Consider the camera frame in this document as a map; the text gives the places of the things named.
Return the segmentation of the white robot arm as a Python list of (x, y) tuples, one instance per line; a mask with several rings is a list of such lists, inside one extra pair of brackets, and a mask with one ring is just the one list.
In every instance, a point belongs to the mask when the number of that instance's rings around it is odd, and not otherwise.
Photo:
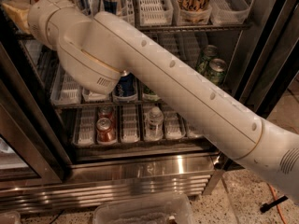
[(1, 4), (19, 28), (57, 52), (79, 85), (109, 94), (131, 72), (228, 158), (299, 203), (299, 134), (259, 117), (112, 13), (90, 18), (69, 0)]

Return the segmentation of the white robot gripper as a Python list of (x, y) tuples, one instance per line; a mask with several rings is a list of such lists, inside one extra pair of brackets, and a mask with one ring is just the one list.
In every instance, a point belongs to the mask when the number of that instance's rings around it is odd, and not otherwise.
[(77, 12), (68, 0), (39, 0), (32, 7), (23, 2), (3, 1), (2, 7), (24, 33), (32, 34), (48, 48), (70, 50), (75, 47), (65, 38)]

